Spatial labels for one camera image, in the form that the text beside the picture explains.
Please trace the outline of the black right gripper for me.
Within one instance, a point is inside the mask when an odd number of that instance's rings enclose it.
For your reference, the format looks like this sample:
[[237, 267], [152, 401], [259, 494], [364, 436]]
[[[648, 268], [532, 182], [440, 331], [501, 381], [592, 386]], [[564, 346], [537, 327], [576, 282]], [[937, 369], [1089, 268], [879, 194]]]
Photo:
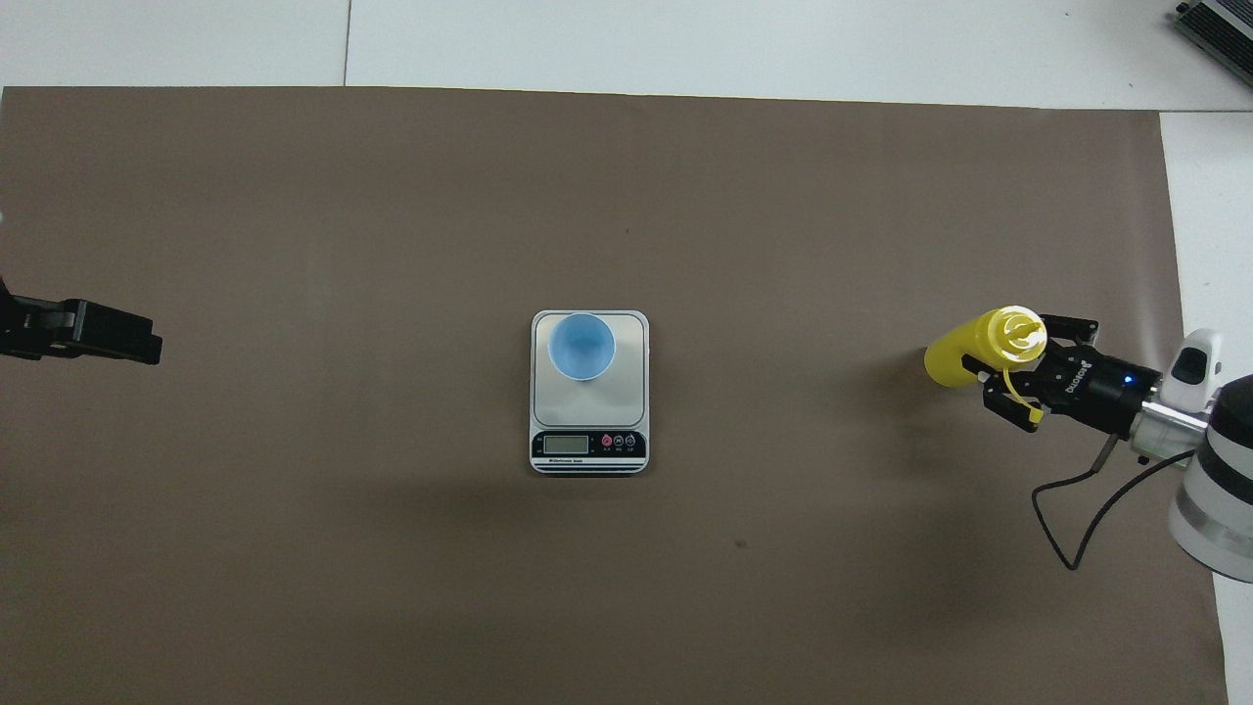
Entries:
[[[1101, 433], [1128, 438], [1141, 406], [1163, 374], [1098, 352], [1099, 321], [1039, 313], [1045, 326], [1045, 406]], [[984, 387], [984, 407], [1026, 433], [1037, 433], [1045, 416], [1037, 369], [994, 369], [964, 354], [961, 364]]]

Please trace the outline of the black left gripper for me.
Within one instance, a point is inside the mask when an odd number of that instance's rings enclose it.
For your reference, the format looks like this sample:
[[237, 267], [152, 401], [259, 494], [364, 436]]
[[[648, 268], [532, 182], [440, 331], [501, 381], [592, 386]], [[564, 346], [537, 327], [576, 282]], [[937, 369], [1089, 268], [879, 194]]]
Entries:
[[[162, 336], [154, 321], [93, 301], [13, 298], [0, 280], [1, 353], [40, 359], [76, 358], [76, 353], [160, 364]], [[70, 331], [70, 349], [61, 334]]]

